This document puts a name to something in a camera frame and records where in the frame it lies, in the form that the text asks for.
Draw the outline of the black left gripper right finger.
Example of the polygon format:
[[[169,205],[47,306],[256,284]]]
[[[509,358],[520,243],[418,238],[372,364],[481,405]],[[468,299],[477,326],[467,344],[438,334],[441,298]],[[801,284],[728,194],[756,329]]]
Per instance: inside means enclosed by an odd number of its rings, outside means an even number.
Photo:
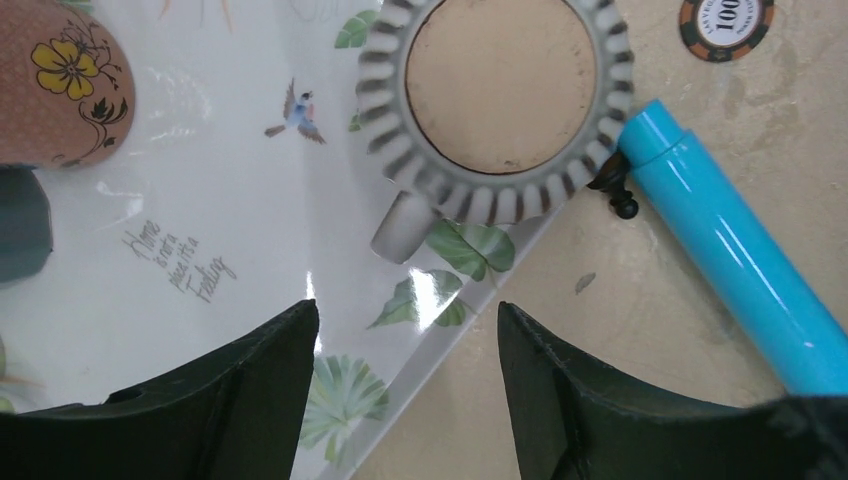
[[[847,400],[788,396],[739,408],[633,377],[512,303],[499,358],[525,479],[843,479]]]

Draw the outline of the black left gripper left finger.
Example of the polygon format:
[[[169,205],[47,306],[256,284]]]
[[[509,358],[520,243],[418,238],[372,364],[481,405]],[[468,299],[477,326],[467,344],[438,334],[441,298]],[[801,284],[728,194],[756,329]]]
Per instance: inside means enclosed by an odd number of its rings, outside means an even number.
[[[319,312],[303,300],[245,336],[99,405],[1,417],[5,479],[286,479]]]

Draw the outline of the dark grey-green mug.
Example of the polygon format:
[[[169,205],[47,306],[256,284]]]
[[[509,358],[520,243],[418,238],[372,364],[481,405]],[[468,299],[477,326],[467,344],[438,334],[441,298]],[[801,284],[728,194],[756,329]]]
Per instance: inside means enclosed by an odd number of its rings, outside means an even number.
[[[39,273],[53,251],[49,200],[31,170],[1,170],[1,283]]]

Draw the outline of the grey ribbed mug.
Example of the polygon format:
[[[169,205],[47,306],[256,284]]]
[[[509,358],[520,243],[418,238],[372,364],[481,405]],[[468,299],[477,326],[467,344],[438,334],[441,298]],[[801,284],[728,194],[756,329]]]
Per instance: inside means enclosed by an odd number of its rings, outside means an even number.
[[[358,64],[367,150],[398,188],[371,247],[396,264],[440,220],[512,225],[564,203],[634,99],[612,1],[386,1]]]

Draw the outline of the terracotta flower mug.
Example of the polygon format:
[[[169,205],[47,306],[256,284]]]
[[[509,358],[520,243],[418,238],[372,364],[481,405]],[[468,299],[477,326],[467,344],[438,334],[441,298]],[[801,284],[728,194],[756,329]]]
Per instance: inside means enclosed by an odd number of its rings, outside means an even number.
[[[85,6],[2,2],[2,167],[100,163],[127,139],[135,107],[127,56]]]

